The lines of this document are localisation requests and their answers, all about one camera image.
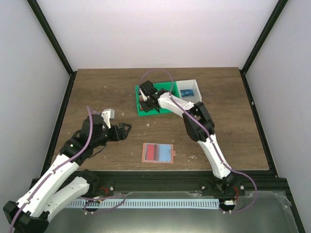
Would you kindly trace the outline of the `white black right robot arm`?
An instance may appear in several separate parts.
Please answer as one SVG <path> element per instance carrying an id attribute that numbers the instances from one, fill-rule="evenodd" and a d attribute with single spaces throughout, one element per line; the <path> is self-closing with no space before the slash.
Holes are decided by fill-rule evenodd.
<path id="1" fill-rule="evenodd" d="M 200 145 L 212 167 L 216 188 L 223 194 L 230 192 L 235 176 L 218 145 L 215 124 L 205 105 L 180 99 L 166 89 L 158 90 L 151 81 L 139 85 L 139 94 L 142 96 L 139 103 L 145 112 L 167 109 L 182 117 L 189 138 Z"/>

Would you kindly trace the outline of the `pink leather card holder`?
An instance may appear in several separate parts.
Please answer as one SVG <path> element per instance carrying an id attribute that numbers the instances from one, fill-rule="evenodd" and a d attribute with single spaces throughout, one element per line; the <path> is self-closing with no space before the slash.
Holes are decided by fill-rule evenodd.
<path id="1" fill-rule="evenodd" d="M 146 150 L 147 144 L 148 143 L 143 143 L 142 159 L 141 159 L 143 163 L 157 163 L 157 164 L 172 164 L 173 163 L 174 157 L 176 156 L 176 151 L 173 148 L 173 144 L 157 144 L 158 145 L 157 161 L 146 161 L 145 150 Z"/>

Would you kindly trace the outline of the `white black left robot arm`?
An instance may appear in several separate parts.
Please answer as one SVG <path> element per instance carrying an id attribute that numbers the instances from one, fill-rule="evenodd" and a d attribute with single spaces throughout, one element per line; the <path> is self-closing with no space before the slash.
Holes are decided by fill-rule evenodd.
<path id="1" fill-rule="evenodd" d="M 37 183 L 18 201 L 3 207 L 10 223 L 9 232 L 43 233 L 50 221 L 77 198 L 96 195 L 98 176 L 83 170 L 66 186 L 63 183 L 82 163 L 94 156 L 94 149 L 108 142 L 125 140 L 132 126 L 110 125 L 110 117 L 89 115 L 60 149 L 55 161 Z"/>

